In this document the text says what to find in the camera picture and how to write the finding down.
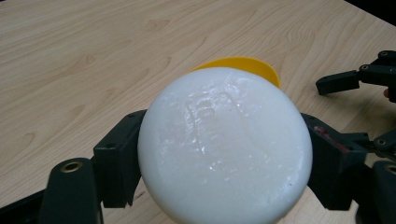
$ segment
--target light wooden tabletop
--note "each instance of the light wooden tabletop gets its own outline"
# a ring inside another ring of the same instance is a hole
[[[0,206],[47,185],[57,163],[90,158],[125,115],[217,58],[271,64],[298,109],[339,132],[396,126],[384,87],[319,96],[315,82],[396,49],[396,27],[342,0],[7,0],[0,3]],[[174,223],[139,184],[105,223]],[[307,188],[279,222],[355,223]]]

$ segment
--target yellow plastic lid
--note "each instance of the yellow plastic lid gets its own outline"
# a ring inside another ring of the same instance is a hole
[[[231,67],[239,69],[263,77],[280,88],[280,80],[274,68],[268,63],[262,62],[258,59],[243,56],[220,58],[215,61],[196,66],[192,71],[209,67]]]

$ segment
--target metal screw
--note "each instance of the metal screw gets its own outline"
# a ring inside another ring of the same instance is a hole
[[[75,172],[76,170],[78,170],[79,168],[81,168],[81,166],[82,166],[82,162],[71,161],[71,162],[67,163],[66,165],[64,165],[61,168],[61,171],[63,173],[72,173],[72,172]]]

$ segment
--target white round object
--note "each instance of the white round object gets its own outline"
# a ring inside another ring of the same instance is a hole
[[[177,223],[272,223],[301,197],[312,146],[280,89],[215,67],[158,95],[143,119],[138,156],[151,197]]]

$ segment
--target wooden table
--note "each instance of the wooden table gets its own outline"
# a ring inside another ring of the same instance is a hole
[[[7,0],[0,3],[0,206],[47,185],[125,115],[148,108],[175,78],[217,58],[271,64],[301,112],[343,133],[396,126],[384,87],[319,96],[315,82],[396,49],[396,27],[342,0]],[[368,163],[376,160],[368,158]],[[105,223],[174,223],[143,183],[133,207]],[[355,223],[307,188],[279,223]]]

